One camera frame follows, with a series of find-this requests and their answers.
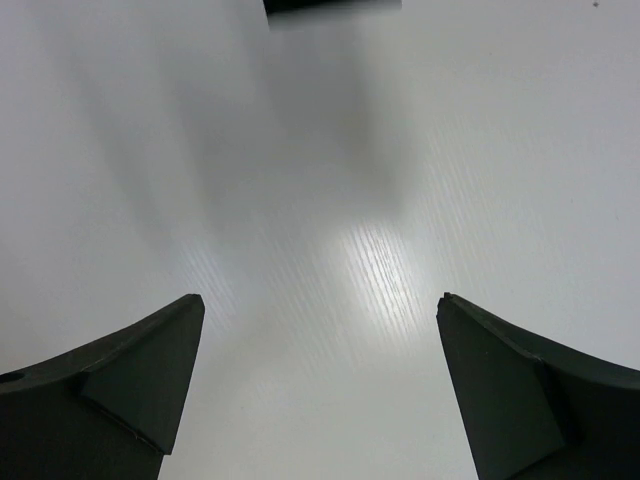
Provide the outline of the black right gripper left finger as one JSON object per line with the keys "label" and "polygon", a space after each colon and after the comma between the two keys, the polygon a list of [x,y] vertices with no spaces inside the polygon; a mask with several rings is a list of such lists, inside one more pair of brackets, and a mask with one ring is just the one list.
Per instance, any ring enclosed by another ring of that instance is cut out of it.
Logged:
{"label": "black right gripper left finger", "polygon": [[188,294],[1,376],[4,479],[156,479],[173,451],[204,322]]}

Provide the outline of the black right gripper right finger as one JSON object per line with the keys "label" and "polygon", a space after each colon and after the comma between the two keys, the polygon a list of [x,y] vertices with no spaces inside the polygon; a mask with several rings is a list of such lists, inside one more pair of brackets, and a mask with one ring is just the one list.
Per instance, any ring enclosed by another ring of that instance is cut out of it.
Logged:
{"label": "black right gripper right finger", "polygon": [[638,478],[638,371],[451,293],[437,325],[479,478]]}

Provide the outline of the black lego plate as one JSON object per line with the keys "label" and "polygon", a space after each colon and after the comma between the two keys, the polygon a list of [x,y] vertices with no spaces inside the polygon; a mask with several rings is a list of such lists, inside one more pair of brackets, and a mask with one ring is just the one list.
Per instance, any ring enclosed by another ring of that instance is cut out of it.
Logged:
{"label": "black lego plate", "polygon": [[401,0],[264,0],[268,17],[401,5]]}

